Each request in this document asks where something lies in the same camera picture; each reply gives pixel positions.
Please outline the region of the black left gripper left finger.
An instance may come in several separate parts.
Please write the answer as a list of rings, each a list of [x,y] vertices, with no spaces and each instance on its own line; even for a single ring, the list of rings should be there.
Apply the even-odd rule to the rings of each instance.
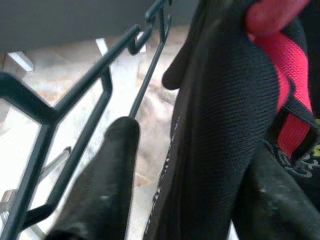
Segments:
[[[140,127],[120,117],[77,177],[48,240],[123,240],[132,198]]]

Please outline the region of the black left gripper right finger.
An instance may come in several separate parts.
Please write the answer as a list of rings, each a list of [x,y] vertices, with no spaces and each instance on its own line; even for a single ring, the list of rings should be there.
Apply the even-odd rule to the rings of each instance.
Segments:
[[[320,212],[264,144],[242,179],[232,221],[241,240],[320,238]]]

